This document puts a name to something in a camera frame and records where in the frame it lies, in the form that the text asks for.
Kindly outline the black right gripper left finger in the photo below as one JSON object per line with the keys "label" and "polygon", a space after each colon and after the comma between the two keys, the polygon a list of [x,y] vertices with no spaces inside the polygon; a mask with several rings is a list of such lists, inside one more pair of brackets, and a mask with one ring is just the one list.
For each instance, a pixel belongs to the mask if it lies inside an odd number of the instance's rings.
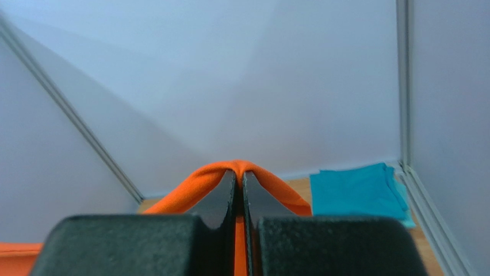
{"label": "black right gripper left finger", "polygon": [[232,275],[236,175],[183,214],[84,215],[60,221],[32,275]]}

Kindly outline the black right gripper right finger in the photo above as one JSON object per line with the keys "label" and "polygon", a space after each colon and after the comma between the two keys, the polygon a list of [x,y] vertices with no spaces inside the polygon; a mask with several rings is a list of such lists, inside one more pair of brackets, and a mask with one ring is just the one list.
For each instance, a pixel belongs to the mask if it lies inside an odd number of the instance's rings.
{"label": "black right gripper right finger", "polygon": [[383,217],[298,216],[243,176],[249,275],[426,275],[409,232]]}

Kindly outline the orange t shirt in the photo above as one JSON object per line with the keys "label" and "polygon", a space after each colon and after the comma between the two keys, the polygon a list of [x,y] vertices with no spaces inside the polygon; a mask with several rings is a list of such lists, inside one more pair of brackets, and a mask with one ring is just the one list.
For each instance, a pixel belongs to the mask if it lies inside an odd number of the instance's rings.
{"label": "orange t shirt", "polygon": [[[238,190],[244,173],[251,171],[259,183],[281,204],[300,216],[311,216],[311,206],[299,193],[272,172],[246,160],[207,164],[190,174],[177,188],[144,214],[181,214],[207,196],[221,181],[225,172],[236,174]],[[28,275],[42,249],[41,243],[1,243],[1,275]]]}

